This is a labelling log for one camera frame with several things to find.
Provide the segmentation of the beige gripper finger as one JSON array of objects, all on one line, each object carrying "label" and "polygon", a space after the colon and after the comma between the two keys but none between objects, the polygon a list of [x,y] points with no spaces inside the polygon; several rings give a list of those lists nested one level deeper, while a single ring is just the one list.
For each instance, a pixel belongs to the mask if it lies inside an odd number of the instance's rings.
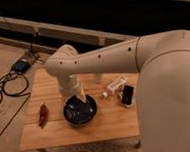
[{"label": "beige gripper finger", "polygon": [[80,99],[83,103],[85,103],[87,101],[83,87],[79,88],[79,91],[78,91],[76,97],[78,99]]}]

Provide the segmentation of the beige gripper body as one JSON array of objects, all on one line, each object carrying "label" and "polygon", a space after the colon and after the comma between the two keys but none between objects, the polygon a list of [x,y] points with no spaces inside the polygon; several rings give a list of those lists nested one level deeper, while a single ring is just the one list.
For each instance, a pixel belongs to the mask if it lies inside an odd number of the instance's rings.
[{"label": "beige gripper body", "polygon": [[60,93],[66,97],[72,97],[79,92],[79,80],[75,74],[60,76],[58,78]]}]

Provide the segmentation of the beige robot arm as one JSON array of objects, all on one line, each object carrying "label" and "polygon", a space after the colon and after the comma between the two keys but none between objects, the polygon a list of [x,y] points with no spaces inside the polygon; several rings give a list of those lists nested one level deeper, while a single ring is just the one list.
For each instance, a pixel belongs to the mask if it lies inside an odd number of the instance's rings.
[{"label": "beige robot arm", "polygon": [[45,67],[65,96],[79,91],[78,74],[137,73],[142,152],[190,152],[189,35],[150,34],[82,54],[63,45]]}]

